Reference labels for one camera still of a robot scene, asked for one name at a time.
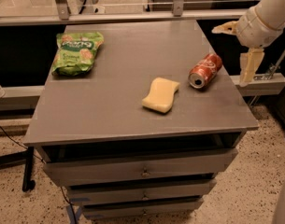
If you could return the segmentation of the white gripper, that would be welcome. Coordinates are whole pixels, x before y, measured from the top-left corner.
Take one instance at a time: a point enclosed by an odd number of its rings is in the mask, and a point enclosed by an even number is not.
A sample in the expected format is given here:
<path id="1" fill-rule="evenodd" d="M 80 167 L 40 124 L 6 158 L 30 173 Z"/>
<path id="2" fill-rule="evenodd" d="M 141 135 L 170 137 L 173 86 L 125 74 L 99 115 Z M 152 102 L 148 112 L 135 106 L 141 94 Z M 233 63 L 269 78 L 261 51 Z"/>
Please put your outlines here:
<path id="1" fill-rule="evenodd" d="M 250 48 L 240 54 L 240 84 L 249 84 L 254 79 L 263 58 L 264 49 L 271 45 L 281 34 L 281 30 L 270 28 L 262 22 L 251 7 L 238 21 L 228 21 L 215 26 L 213 34 L 236 35 L 242 46 Z"/>

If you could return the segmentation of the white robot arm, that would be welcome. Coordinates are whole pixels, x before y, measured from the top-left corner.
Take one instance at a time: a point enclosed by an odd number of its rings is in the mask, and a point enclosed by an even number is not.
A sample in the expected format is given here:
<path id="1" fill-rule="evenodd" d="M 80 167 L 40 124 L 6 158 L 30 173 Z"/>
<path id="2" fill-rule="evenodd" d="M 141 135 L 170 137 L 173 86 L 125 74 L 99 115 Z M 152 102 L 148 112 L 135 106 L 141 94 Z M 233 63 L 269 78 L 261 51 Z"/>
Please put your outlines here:
<path id="1" fill-rule="evenodd" d="M 261 0 L 238 21 L 228 21 L 212 29 L 213 34 L 235 35 L 239 43 L 249 49 L 240 54 L 240 87 L 246 87 L 254 79 L 264 58 L 264 49 L 281 36 L 284 28 L 285 0 Z"/>

